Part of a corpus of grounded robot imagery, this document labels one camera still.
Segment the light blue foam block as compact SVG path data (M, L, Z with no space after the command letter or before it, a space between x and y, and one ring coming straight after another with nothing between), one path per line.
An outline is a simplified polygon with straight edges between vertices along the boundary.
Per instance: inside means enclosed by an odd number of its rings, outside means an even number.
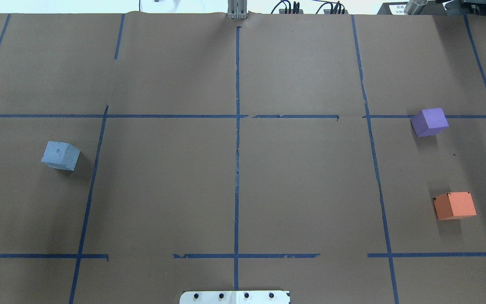
M49 168L74 171L79 155L80 150L71 144L48 141L41 162Z

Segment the purple foam block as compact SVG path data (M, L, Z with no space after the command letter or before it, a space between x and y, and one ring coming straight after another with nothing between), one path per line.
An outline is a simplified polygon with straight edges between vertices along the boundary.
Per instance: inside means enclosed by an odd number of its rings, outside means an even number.
M422 109L410 120L417 137L436 136L449 127L442 108Z

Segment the orange foam block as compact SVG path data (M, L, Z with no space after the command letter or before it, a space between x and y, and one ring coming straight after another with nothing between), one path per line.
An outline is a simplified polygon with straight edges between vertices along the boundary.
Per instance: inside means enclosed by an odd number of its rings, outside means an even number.
M432 201L438 220L459 220L477 215L470 192L449 192Z

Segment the brown paper table cover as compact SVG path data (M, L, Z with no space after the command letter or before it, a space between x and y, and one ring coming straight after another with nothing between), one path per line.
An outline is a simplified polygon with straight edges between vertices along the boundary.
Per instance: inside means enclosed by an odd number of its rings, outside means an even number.
M486 304L486 17L0 14L0 304L247 289Z

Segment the aluminium frame post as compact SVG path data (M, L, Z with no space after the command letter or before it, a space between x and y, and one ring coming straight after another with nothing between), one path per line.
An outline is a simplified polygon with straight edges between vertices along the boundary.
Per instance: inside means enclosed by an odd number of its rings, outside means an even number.
M247 19L247 0L228 0L227 18L231 20Z

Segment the white metal base plate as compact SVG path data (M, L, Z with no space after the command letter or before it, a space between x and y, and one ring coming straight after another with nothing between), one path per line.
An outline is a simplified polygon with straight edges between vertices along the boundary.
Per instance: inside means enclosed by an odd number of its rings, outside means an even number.
M180 304L291 304L289 291L227 290L184 292Z

